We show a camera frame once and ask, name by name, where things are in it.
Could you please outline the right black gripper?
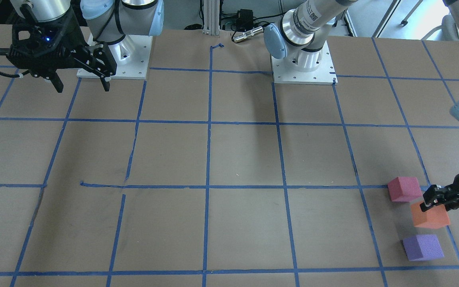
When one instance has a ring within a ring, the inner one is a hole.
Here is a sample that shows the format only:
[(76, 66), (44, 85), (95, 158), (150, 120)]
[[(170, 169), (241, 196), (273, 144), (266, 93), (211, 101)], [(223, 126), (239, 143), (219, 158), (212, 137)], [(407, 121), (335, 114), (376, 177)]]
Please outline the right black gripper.
[(105, 92), (110, 91), (116, 61), (106, 43), (87, 44), (73, 9), (66, 9), (50, 21), (40, 21), (33, 8), (21, 8), (20, 12), (23, 17), (12, 27), (12, 43), (6, 56), (15, 67), (49, 78), (58, 93), (63, 92), (64, 84), (56, 70), (84, 69), (100, 78)]

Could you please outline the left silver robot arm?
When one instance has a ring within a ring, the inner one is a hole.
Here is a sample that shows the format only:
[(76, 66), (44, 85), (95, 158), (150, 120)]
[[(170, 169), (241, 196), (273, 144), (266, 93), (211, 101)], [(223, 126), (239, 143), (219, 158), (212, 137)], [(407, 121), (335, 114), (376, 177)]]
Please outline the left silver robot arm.
[[(319, 30), (353, 3), (353, 0), (307, 0), (287, 11), (280, 21), (265, 28), (265, 46), (269, 54), (273, 58), (284, 59), (297, 51), (321, 50), (327, 35), (319, 33)], [(459, 28), (459, 0), (445, 0), (444, 5)], [(450, 113), (459, 121), (459, 101)], [(419, 208), (424, 214), (437, 206), (443, 206), (447, 211), (459, 209), (459, 174), (452, 184), (445, 187), (434, 184), (423, 194)]]

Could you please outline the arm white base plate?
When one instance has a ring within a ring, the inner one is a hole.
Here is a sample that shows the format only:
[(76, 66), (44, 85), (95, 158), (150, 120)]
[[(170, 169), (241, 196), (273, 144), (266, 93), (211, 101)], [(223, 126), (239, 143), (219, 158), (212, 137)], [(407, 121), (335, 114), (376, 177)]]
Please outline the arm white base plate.
[(120, 35), (117, 39), (118, 43), (109, 45), (117, 64), (116, 73), (111, 75), (111, 79), (145, 80), (154, 37)]
[(273, 80), (276, 84), (338, 84), (328, 42), (321, 50), (299, 50), (283, 59), (270, 56)]

